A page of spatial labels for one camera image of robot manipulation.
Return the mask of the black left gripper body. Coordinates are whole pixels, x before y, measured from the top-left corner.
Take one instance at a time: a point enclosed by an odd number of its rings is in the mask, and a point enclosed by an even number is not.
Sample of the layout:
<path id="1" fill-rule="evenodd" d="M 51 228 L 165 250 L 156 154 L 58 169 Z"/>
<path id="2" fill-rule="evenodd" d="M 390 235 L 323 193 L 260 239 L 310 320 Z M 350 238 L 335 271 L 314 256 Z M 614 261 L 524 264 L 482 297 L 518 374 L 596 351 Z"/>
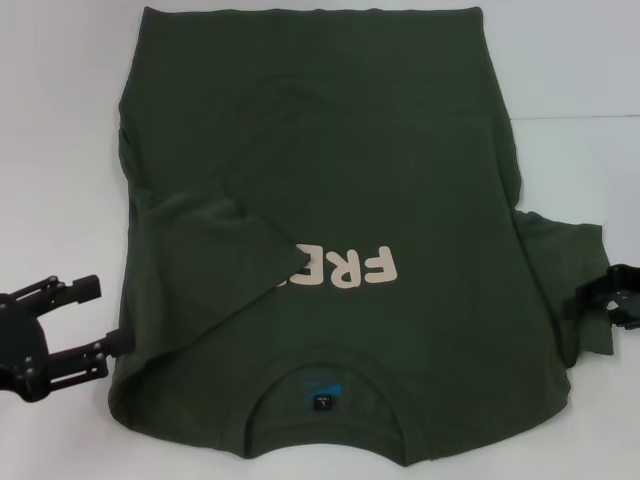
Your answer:
<path id="1" fill-rule="evenodd" d="M 25 402 L 49 394 L 46 386 L 48 347 L 37 317 L 10 296 L 1 297 L 1 390 Z"/>

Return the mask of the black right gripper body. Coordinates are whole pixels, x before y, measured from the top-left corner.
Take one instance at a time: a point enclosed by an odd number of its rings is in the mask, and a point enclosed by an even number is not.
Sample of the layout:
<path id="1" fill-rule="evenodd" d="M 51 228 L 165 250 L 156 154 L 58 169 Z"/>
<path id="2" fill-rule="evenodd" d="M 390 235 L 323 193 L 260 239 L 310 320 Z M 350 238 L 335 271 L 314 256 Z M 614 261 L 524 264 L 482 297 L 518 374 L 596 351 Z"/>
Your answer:
<path id="1" fill-rule="evenodd" d="M 603 305 L 610 322 L 625 330 L 639 328 L 639 268 L 617 264 L 604 275 Z"/>

